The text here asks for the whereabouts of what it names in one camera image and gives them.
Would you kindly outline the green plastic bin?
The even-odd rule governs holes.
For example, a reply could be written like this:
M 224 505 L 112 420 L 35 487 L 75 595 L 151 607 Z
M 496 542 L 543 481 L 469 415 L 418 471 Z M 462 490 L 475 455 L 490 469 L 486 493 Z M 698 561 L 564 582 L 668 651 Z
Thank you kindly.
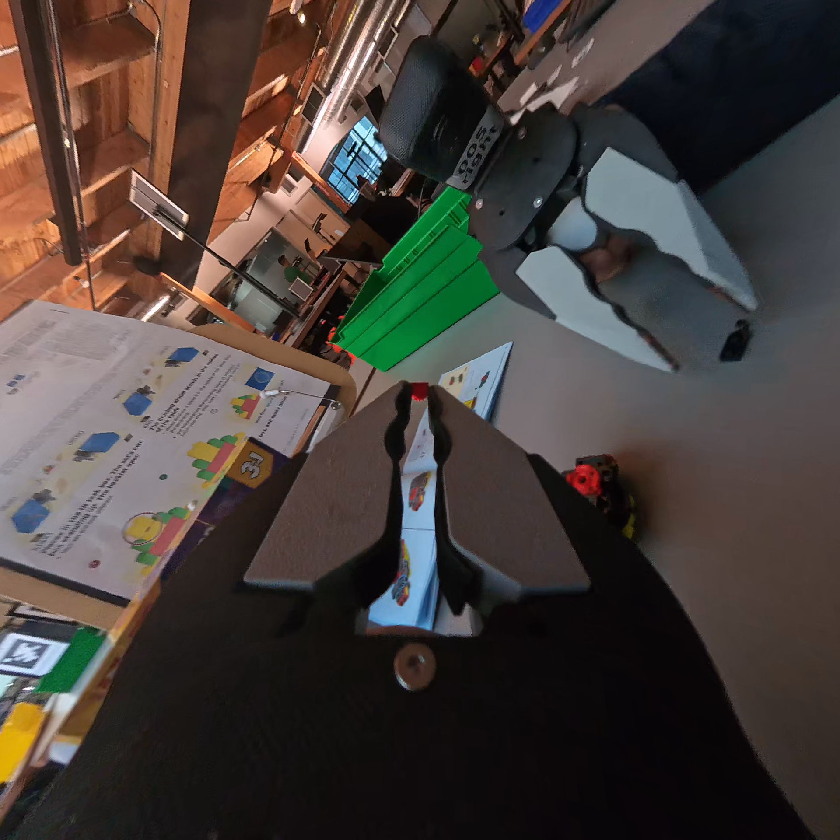
M 412 314 L 476 263 L 481 250 L 476 238 L 455 227 L 445 228 L 403 268 L 373 270 L 343 325 L 362 332 L 378 321 Z
M 476 259 L 446 277 L 442 269 L 401 297 L 385 290 L 353 320 L 345 318 L 333 341 L 352 356 L 389 371 L 498 294 Z
M 384 257 L 382 270 L 394 275 L 413 262 L 447 228 L 468 232 L 471 195 L 447 186 Z

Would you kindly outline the dark wooden post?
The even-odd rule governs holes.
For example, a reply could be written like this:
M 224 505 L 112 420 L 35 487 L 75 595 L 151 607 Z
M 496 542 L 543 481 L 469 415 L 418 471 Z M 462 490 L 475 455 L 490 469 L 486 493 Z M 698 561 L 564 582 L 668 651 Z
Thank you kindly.
M 179 240 L 151 224 L 163 272 L 191 287 L 208 242 L 271 1 L 166 2 L 152 182 L 188 215 Z

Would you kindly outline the black white marker tag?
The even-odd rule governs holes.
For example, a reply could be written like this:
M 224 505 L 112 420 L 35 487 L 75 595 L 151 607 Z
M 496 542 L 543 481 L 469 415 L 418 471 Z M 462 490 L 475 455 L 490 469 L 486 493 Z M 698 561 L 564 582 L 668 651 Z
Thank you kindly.
M 70 643 L 22 633 L 6 633 L 1 639 L 1 674 L 42 677 L 69 649 Z

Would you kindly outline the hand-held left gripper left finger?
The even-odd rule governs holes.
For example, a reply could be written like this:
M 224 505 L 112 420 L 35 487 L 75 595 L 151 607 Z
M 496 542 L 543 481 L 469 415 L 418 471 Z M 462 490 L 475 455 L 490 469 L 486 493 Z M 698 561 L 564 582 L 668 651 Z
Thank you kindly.
M 314 446 L 244 582 L 372 604 L 392 583 L 403 523 L 405 384 Z

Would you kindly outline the person's right hand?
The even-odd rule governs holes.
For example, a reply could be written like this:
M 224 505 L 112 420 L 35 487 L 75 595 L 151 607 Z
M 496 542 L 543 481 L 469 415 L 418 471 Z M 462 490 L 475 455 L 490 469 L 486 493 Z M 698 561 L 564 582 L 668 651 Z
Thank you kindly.
M 629 267 L 637 251 L 632 239 L 612 233 L 603 245 L 581 252 L 576 258 L 594 281 L 602 284 L 615 279 Z

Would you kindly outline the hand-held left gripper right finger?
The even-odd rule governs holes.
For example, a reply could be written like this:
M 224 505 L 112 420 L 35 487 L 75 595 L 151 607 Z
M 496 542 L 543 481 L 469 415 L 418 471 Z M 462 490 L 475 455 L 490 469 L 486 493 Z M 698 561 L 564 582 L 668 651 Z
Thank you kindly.
M 439 385 L 429 386 L 427 408 L 437 577 L 452 613 L 588 592 L 591 579 L 528 454 Z

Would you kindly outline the paned window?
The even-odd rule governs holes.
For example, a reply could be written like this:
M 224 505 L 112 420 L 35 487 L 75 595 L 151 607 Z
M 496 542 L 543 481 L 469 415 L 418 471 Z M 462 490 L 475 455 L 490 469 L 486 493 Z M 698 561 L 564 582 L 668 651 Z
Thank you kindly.
M 375 184 L 387 161 L 378 129 L 363 117 L 331 151 L 320 176 L 349 205 L 360 195 L 359 178 Z

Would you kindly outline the silver ceiling duct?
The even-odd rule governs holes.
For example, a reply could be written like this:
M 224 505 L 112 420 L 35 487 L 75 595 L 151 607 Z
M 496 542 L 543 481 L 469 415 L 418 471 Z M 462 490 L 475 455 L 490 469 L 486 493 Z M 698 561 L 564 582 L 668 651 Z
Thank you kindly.
M 340 121 L 380 39 L 391 24 L 395 5 L 398 2 L 352 2 L 318 76 L 317 85 L 323 99 L 311 121 L 301 153 L 309 150 L 321 128 Z

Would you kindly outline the lego instruction booklet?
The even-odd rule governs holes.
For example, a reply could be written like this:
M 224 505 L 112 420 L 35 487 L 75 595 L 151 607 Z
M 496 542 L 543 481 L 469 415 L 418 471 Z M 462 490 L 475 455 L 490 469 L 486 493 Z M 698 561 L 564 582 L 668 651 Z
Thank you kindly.
M 512 343 L 481 355 L 437 381 L 478 417 L 489 420 L 504 377 Z M 402 466 L 402 532 L 395 579 L 371 605 L 376 627 L 434 629 L 438 607 L 438 568 L 434 504 L 437 465 L 427 402 Z

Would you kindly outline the purple yellow lego box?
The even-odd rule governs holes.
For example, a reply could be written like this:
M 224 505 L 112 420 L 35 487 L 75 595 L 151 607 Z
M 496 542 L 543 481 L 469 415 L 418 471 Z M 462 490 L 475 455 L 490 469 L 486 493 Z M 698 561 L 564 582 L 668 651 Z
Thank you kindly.
M 140 562 L 143 577 L 139 593 L 108 631 L 112 646 L 128 642 L 167 582 L 201 542 L 208 538 L 246 499 L 278 474 L 291 457 L 247 437 L 236 450 L 223 448 L 231 457 L 225 472 L 213 475 L 209 496 L 202 506 L 144 513 L 139 524 L 128 526 L 129 546 Z

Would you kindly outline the person's right forearm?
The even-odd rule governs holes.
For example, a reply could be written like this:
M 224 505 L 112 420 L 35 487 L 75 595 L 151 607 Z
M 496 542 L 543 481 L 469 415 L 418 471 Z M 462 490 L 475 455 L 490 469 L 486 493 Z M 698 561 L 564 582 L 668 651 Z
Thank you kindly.
M 839 92 L 838 1 L 718 1 L 596 101 L 702 194 Z

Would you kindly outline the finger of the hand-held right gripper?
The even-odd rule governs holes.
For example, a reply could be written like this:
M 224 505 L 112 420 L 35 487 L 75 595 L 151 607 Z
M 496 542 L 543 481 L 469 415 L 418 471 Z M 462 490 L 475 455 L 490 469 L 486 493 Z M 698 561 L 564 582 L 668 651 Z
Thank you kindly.
M 630 361 L 668 373 L 679 369 L 673 355 L 605 299 L 585 269 L 562 248 L 531 252 L 516 268 L 516 275 L 560 326 Z
M 614 148 L 605 149 L 581 195 L 557 217 L 550 243 L 583 253 L 607 232 L 646 237 L 743 310 L 759 305 L 747 271 L 687 183 L 670 181 Z

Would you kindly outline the small black lego piece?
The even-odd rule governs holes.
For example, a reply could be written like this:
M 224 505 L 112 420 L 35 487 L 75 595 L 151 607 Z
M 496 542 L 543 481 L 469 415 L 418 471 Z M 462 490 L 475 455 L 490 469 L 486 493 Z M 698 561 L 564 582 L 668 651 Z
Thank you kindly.
M 744 319 L 738 320 L 736 328 L 729 333 L 721 348 L 719 361 L 723 364 L 741 362 L 749 350 L 752 338 L 751 323 Z

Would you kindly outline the black red lego model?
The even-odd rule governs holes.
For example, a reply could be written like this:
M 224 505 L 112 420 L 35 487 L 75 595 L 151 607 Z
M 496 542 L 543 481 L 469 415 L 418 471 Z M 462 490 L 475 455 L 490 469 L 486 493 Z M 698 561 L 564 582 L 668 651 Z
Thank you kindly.
M 616 459 L 609 454 L 577 458 L 562 477 L 632 541 L 637 538 L 637 505 L 625 488 Z

